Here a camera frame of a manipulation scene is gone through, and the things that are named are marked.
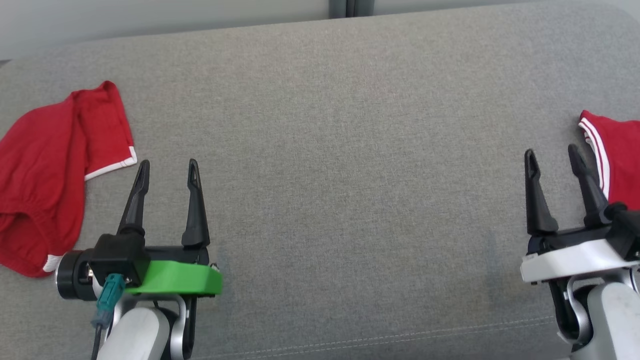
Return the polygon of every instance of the white trim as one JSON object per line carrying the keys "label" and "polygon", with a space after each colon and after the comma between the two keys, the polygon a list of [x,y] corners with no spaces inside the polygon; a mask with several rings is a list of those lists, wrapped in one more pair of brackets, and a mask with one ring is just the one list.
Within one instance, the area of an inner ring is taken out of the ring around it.
{"label": "white trim", "polygon": [[590,123],[587,118],[582,118],[579,127],[583,128],[585,133],[589,136],[593,144],[590,144],[594,148],[594,153],[596,154],[596,160],[598,162],[598,175],[600,176],[600,187],[602,188],[602,192],[605,197],[609,199],[609,189],[611,186],[611,168],[609,166],[609,157],[607,156],[607,151],[605,150],[604,143],[602,142],[602,138],[600,137],[600,133],[596,130],[595,126]]}
{"label": "white trim", "polygon": [[130,158],[126,158],[122,161],[119,161],[118,163],[115,164],[111,164],[108,166],[105,166],[103,168],[100,168],[94,172],[90,172],[89,174],[86,174],[84,176],[84,180],[91,180],[96,176],[100,176],[102,174],[106,174],[109,171],[114,171],[114,170],[118,170],[119,168],[124,168],[124,167],[130,167],[131,165],[135,164],[138,162],[138,157],[136,156],[136,151],[133,149],[133,146],[129,147],[129,152],[131,153],[131,157]]}
{"label": "white trim", "polygon": [[589,144],[589,146],[591,147],[591,151],[596,152],[596,148],[593,145],[593,142],[591,141],[591,138],[589,137],[589,135],[587,135],[587,133],[584,133],[584,142],[586,142],[587,144]]}
{"label": "white trim", "polygon": [[47,262],[42,267],[42,271],[44,272],[54,271],[55,269],[57,269],[61,259],[62,259],[62,256],[47,255]]}

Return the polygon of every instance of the black cable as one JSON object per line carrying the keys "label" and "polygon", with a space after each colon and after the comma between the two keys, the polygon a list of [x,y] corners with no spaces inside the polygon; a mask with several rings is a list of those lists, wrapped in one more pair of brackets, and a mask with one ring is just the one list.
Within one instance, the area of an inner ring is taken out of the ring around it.
{"label": "black cable", "polygon": [[95,338],[93,339],[93,352],[91,353],[91,360],[98,358],[98,350],[100,349],[100,337],[102,336],[102,325],[95,327]]}

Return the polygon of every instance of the cable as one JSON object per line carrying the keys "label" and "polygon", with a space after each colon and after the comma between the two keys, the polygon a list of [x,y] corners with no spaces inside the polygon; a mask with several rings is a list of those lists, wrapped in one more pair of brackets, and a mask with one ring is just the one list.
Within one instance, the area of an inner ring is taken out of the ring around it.
{"label": "cable", "polygon": [[116,304],[122,297],[126,282],[124,276],[121,274],[109,274],[104,281],[102,292],[98,296],[96,303],[96,313],[91,320],[91,324],[95,326],[95,339],[93,340],[93,352],[91,354],[91,360],[98,358],[98,350],[100,349],[100,335],[102,335],[102,329],[106,329],[111,325],[113,321],[113,311]]}
{"label": "cable", "polygon": [[95,327],[95,338],[93,339],[93,352],[91,353],[91,360],[98,358],[98,350],[100,349],[100,338],[102,337],[102,325]]}

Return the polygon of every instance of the gray upholstery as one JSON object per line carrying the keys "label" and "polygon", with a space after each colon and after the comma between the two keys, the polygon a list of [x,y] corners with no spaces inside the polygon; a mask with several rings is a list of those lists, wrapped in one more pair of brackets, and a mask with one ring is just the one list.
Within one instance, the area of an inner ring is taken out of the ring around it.
{"label": "gray upholstery", "polygon": [[[583,109],[640,117],[639,44],[622,11],[565,1],[118,38],[4,65],[0,134],[115,82],[153,245],[179,243],[200,162],[225,287],[193,359],[553,359],[548,289],[519,272],[523,153],[579,225],[566,146],[587,153]],[[77,248],[116,229],[135,171],[87,182]],[[0,358],[88,359],[94,304],[0,282]]]}

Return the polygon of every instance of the green plastic part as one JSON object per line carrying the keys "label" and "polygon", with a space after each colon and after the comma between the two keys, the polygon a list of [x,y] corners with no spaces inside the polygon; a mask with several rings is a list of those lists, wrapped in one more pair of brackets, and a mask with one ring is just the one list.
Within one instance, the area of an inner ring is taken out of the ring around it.
{"label": "green plastic part", "polygon": [[142,285],[126,288],[130,294],[217,295],[222,292],[222,274],[206,265],[154,260],[149,263]]}

